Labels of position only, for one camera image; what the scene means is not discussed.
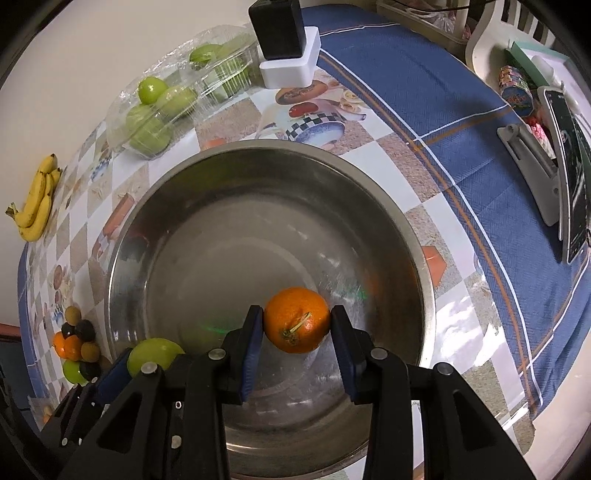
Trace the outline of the green mango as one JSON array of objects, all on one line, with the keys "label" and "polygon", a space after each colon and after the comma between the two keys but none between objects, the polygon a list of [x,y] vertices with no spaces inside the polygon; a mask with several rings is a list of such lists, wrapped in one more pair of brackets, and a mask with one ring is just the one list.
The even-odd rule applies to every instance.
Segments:
[{"label": "green mango", "polygon": [[88,381],[81,373],[79,361],[65,360],[62,364],[62,371],[65,379],[74,385],[85,385]]},{"label": "green mango", "polygon": [[177,343],[165,338],[148,338],[139,342],[129,353],[127,370],[135,377],[146,362],[152,362],[166,370],[184,350]]}]

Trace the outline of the brown longan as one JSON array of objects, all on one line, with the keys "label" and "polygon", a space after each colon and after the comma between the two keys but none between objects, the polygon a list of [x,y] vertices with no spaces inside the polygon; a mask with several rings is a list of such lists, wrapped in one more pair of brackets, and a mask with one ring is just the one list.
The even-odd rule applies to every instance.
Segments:
[{"label": "brown longan", "polygon": [[72,326],[76,326],[82,319],[81,312],[75,305],[68,306],[64,311],[65,321]]},{"label": "brown longan", "polygon": [[80,347],[80,357],[83,362],[97,363],[101,358],[100,347],[95,342],[84,342]]}]

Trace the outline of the orange tangerine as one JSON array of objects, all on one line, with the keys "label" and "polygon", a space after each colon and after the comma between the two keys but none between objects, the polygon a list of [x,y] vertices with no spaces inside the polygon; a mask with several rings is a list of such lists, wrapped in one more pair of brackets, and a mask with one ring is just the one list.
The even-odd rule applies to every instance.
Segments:
[{"label": "orange tangerine", "polygon": [[53,348],[57,356],[61,359],[66,359],[67,354],[65,350],[65,338],[61,331],[57,332],[52,341]]},{"label": "orange tangerine", "polygon": [[73,362],[80,361],[82,344],[82,340],[77,335],[68,336],[63,342],[64,358]]}]

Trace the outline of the orange with stem stick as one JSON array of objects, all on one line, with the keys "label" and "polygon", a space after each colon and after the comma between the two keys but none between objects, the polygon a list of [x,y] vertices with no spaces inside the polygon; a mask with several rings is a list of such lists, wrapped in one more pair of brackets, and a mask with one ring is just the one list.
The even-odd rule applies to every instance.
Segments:
[{"label": "orange with stem stick", "polygon": [[264,307],[263,327],[270,343],[288,354],[308,354],[329,333],[329,305],[317,292],[290,287]]}]

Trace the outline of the dark plum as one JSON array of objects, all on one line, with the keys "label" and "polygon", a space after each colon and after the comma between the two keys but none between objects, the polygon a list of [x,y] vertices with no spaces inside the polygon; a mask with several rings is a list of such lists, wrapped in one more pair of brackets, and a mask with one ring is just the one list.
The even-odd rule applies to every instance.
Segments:
[{"label": "dark plum", "polygon": [[80,320],[75,326],[75,334],[82,343],[92,343],[96,339],[96,332],[93,324],[86,319]]},{"label": "dark plum", "polygon": [[70,336],[76,334],[76,327],[67,322],[64,322],[61,326],[61,334],[64,339],[67,339]]},{"label": "dark plum", "polygon": [[102,369],[98,362],[81,361],[79,363],[79,372],[87,382],[91,382],[101,376]]}]

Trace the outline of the clear box of green fruits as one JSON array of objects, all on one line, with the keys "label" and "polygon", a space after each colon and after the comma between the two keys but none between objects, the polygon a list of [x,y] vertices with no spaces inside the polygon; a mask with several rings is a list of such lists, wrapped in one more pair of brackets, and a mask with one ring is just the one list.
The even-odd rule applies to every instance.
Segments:
[{"label": "clear box of green fruits", "polygon": [[259,42],[248,26],[198,33],[118,93],[105,119],[109,147],[143,159],[162,155],[233,98],[263,84],[259,63]]}]

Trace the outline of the yellow banana bunch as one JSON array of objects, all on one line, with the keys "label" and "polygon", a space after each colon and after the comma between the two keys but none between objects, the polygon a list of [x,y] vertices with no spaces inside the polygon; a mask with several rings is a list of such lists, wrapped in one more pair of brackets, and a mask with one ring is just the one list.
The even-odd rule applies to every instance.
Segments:
[{"label": "yellow banana bunch", "polygon": [[36,242],[42,236],[49,220],[55,189],[61,178],[61,169],[55,154],[45,157],[34,177],[24,206],[18,209],[12,202],[5,214],[18,228],[19,235],[27,242]]}]

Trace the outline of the grey phone stand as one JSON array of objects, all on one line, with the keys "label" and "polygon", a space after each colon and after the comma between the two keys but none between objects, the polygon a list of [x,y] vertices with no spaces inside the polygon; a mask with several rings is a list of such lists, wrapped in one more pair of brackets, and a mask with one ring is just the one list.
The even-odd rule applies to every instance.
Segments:
[{"label": "grey phone stand", "polygon": [[555,225],[560,218],[556,165],[523,123],[500,127],[497,135],[522,173],[544,223]]}]

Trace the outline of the checkered picture tablecloth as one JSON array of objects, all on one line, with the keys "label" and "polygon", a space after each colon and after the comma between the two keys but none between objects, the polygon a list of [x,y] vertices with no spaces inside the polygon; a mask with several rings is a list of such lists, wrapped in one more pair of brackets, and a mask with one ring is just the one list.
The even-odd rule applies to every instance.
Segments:
[{"label": "checkered picture tablecloth", "polygon": [[[460,62],[393,21],[349,6],[312,6],[304,17],[322,38],[318,80],[331,100],[366,116],[346,123],[335,152],[373,175],[439,263],[436,356],[462,371],[498,416],[537,477],[553,476],[581,440],[590,401],[558,431],[548,418],[562,379],[590,328],[590,257],[581,254],[546,313],[532,313],[500,235],[487,219],[508,216],[507,189],[484,207],[492,171],[506,158],[497,137],[509,106]],[[163,173],[201,148],[251,139],[256,122],[280,113],[273,92],[253,89],[190,131],[165,157],[111,153],[98,125],[62,163],[47,234],[25,249],[18,273],[21,332],[33,391],[56,404],[69,390],[52,339],[76,303],[103,319],[104,271],[120,222]]]}]

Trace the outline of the smartphone on stand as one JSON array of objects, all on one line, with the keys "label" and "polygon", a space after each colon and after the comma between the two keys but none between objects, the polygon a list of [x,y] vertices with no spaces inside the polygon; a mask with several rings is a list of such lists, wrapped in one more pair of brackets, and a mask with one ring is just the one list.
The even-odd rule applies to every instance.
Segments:
[{"label": "smartphone on stand", "polygon": [[562,260],[571,264],[587,242],[589,201],[584,138],[559,89],[541,86],[538,97],[556,155]]}]

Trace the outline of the black charger on white base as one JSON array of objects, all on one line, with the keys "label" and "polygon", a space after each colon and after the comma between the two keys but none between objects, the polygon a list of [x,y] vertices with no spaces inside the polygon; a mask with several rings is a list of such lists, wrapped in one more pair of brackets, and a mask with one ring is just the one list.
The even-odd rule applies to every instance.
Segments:
[{"label": "black charger on white base", "polygon": [[256,1],[249,6],[263,61],[260,73],[266,88],[308,87],[320,55],[320,30],[304,25],[297,0]]}]

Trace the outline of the colourful round tin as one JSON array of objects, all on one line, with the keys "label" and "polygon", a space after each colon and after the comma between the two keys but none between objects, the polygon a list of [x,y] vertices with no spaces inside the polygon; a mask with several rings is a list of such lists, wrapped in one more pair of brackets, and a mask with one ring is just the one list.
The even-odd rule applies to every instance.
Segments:
[{"label": "colourful round tin", "polygon": [[503,66],[499,71],[498,84],[501,97],[520,117],[529,117],[534,113],[533,95],[519,69],[511,65]]}]

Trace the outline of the white lattice chair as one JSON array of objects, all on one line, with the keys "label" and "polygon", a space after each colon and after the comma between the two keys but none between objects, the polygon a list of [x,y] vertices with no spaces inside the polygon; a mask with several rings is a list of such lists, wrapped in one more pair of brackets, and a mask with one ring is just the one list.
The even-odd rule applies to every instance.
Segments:
[{"label": "white lattice chair", "polygon": [[466,63],[481,79],[504,65],[516,41],[552,47],[555,35],[522,1],[492,1],[484,7],[466,46]]}]

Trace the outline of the green tray with items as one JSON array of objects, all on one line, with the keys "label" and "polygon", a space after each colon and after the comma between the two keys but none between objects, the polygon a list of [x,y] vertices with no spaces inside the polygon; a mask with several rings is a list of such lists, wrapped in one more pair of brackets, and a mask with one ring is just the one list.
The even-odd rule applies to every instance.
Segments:
[{"label": "green tray with items", "polygon": [[505,53],[537,87],[549,86],[567,92],[571,87],[571,59],[553,49],[514,41]]}]

